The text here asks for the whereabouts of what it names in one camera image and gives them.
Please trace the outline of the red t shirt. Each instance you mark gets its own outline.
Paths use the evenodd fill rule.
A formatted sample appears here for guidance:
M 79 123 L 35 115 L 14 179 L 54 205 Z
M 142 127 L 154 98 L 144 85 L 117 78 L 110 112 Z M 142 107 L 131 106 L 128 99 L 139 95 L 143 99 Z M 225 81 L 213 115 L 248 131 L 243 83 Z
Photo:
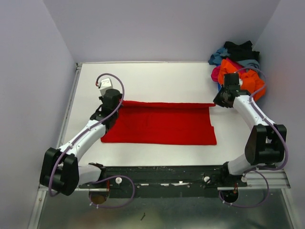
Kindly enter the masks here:
M 103 143 L 214 146 L 212 103 L 148 103 L 124 101 Z

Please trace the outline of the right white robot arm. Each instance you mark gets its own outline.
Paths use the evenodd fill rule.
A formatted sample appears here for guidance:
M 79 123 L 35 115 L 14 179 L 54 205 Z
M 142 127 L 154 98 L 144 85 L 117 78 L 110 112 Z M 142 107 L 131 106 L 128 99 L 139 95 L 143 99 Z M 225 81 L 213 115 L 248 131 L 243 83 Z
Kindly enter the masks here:
M 224 164 L 227 171 L 219 175 L 220 183 L 230 187 L 236 176 L 256 168 L 281 170 L 288 161 L 287 128 L 268 118 L 254 101 L 254 95 L 241 89 L 237 72 L 224 75 L 224 83 L 213 102 L 221 107 L 234 108 L 247 123 L 251 132 L 244 154 Z

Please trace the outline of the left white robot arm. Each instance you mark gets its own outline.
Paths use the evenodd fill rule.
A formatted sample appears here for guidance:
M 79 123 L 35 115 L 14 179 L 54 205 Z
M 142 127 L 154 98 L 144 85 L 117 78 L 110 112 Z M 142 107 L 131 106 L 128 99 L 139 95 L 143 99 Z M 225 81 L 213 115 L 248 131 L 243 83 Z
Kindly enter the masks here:
M 122 105 L 122 93 L 119 90 L 107 89 L 99 99 L 102 104 L 72 140 L 58 149 L 51 147 L 45 152 L 40 184 L 49 190 L 69 196 L 79 185 L 90 183 L 94 188 L 105 185 L 103 165 L 79 165 L 84 154 L 109 132 L 119 117 L 118 110 Z

